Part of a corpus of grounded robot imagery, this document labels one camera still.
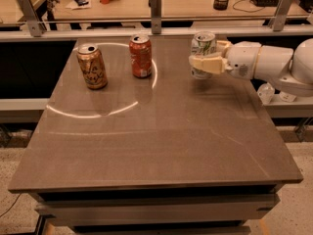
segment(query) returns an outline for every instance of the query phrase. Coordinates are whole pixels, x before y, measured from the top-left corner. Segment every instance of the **silver can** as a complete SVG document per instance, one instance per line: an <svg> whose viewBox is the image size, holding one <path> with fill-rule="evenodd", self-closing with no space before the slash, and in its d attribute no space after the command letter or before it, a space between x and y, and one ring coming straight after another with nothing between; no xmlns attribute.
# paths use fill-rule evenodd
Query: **silver can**
<svg viewBox="0 0 313 235"><path fill-rule="evenodd" d="M205 57L216 51L215 34L207 31L202 31L194 35L192 40L191 55ZM212 77L211 73L203 70L198 70L191 67L191 73L194 78L207 79Z"/></svg>
<svg viewBox="0 0 313 235"><path fill-rule="evenodd" d="M94 43L78 46L77 60L86 85L90 89L100 89L108 83L102 53Z"/></svg>

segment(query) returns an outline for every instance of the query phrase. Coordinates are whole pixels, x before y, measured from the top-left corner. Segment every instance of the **soda can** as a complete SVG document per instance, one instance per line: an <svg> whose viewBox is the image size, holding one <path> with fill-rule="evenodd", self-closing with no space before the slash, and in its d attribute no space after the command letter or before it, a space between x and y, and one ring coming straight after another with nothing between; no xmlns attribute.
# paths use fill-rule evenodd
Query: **soda can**
<svg viewBox="0 0 313 235"><path fill-rule="evenodd" d="M147 77L152 73L152 45L148 35L136 34L130 38L129 51L133 75Z"/></svg>
<svg viewBox="0 0 313 235"><path fill-rule="evenodd" d="M192 40L191 55L205 57L214 53L216 50L215 34L207 31L202 31L194 35ZM212 74L203 70L198 70L191 67L192 76L197 79L207 79L212 77Z"/></svg>
<svg viewBox="0 0 313 235"><path fill-rule="evenodd" d="M86 85L90 89L100 89L108 83L102 53L94 43L78 46L77 60Z"/></svg>

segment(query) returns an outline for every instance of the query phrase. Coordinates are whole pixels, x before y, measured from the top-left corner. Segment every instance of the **floor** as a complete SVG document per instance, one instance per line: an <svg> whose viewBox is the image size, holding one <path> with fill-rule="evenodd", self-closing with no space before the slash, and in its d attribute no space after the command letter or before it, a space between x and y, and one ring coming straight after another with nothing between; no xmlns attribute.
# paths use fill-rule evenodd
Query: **floor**
<svg viewBox="0 0 313 235"><path fill-rule="evenodd" d="M307 131L304 142L299 142L293 126L277 128L304 180L298 185L286 185L279 192L281 202L263 219L251 220L247 224L252 235L310 235L313 231L313 134ZM34 211L35 201L26 194L13 195L7 191L29 139L29 131L17 133L6 148L0 148L0 234L33 232L38 218ZM67 235L72 232L66 227L46 225L44 234Z"/></svg>

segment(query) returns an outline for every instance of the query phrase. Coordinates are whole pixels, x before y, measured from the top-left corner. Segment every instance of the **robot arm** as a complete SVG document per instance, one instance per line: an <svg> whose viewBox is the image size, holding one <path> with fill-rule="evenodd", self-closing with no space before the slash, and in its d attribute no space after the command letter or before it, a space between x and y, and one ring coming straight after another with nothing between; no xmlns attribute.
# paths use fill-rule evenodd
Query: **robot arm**
<svg viewBox="0 0 313 235"><path fill-rule="evenodd" d="M290 48L262 46L255 42L217 42L211 57L190 57L190 64L206 72L226 71L233 77L260 79L295 96L313 96L313 39Z"/></svg>

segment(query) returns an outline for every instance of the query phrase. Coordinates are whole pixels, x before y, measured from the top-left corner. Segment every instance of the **wire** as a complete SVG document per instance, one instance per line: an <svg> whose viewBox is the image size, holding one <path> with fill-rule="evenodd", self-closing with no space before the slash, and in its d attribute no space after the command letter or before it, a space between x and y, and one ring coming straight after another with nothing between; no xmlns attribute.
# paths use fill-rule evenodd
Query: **wire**
<svg viewBox="0 0 313 235"><path fill-rule="evenodd" d="M247 10L235 8L235 6L236 6L237 4L239 4L239 3L241 3L241 2L245 2L245 1L247 1L247 0L240 0L240 1L236 2L235 4L233 4L233 9L236 10L236 11L248 12L248 13L259 12L259 11L262 11L262 10L265 9L265 7L262 7L262 8L260 8L260 9L254 10L254 11L247 11Z"/></svg>
<svg viewBox="0 0 313 235"><path fill-rule="evenodd" d="M12 205L6 210L4 211L2 214L0 214L0 218L2 216L4 216L6 213L8 213L12 208L13 206L16 204L16 202L18 201L19 197L21 196L22 193L19 193L19 195L16 197L16 199L14 200L14 202L12 203Z"/></svg>

